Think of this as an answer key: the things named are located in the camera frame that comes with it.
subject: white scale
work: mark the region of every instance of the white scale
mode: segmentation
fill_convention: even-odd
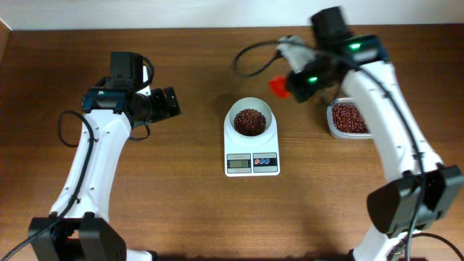
[[[255,109],[266,117],[266,129],[258,136],[245,136],[233,127],[235,116],[244,109]],[[277,122],[269,106],[257,98],[237,101],[224,120],[224,169],[229,177],[278,175]]]

